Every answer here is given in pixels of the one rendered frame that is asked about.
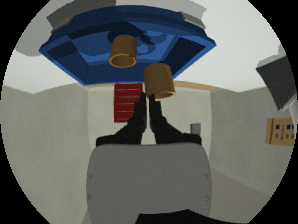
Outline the bronze bushing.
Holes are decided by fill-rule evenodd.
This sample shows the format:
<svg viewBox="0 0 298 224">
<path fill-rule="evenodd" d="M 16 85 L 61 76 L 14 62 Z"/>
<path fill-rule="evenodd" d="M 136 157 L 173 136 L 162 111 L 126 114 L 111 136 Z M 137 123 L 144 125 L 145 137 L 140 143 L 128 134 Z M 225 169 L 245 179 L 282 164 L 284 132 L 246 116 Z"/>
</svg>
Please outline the bronze bushing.
<svg viewBox="0 0 298 224">
<path fill-rule="evenodd" d="M 119 68 L 131 67 L 136 63 L 136 55 L 136 38 L 131 35 L 120 35 L 113 40 L 109 63 Z"/>
<path fill-rule="evenodd" d="M 155 99 L 164 99 L 175 95 L 171 69 L 167 64 L 151 64 L 144 68 L 143 76 L 147 99 L 152 94 L 155 94 Z"/>
</svg>

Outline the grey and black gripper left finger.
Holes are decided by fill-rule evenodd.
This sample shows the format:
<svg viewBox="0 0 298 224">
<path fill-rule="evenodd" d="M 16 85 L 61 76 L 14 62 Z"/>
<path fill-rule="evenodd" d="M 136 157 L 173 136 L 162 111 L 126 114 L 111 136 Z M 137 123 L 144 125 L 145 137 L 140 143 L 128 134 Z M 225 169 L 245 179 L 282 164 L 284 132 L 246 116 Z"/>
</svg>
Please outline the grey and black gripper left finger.
<svg viewBox="0 0 298 224">
<path fill-rule="evenodd" d="M 145 129 L 147 129 L 146 93 L 140 92 L 139 102 L 135 102 L 133 117 L 128 120 L 127 125 L 114 135 L 98 137 L 96 139 L 96 146 L 121 143 L 131 145 L 141 144 L 142 134 L 145 132 Z"/>
</svg>

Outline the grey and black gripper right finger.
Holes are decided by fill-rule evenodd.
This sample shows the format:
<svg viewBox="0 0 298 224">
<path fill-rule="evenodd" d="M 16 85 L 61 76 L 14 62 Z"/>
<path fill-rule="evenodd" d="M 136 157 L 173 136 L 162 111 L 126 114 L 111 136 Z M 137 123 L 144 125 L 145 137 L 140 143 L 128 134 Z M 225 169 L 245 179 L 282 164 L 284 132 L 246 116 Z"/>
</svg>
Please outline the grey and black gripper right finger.
<svg viewBox="0 0 298 224">
<path fill-rule="evenodd" d="M 175 127 L 167 123 L 167 119 L 162 116 L 160 101 L 155 101 L 155 94 L 149 96 L 149 121 L 156 144 L 191 142 L 202 146 L 202 139 L 199 135 L 181 133 Z"/>
</svg>

